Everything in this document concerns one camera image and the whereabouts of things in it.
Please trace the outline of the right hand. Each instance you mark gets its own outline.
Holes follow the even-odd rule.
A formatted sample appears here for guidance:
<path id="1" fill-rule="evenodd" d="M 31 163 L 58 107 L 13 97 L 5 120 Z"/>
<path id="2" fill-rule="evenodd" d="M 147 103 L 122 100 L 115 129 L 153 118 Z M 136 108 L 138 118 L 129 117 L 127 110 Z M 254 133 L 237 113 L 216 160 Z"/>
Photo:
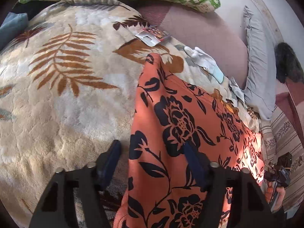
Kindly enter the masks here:
<path id="1" fill-rule="evenodd" d="M 285 197 L 285 189 L 284 187 L 277 187 L 276 190 L 274 190 L 273 184 L 274 182 L 268 183 L 268 187 L 265 192 L 265 198 L 267 203 L 270 203 L 273 198 L 275 199 L 275 203 L 272 207 L 272 212 L 274 213 L 278 211 L 280 208 L 282 208 L 282 203 Z M 277 193 L 277 197 L 272 198 L 273 192 Z"/>

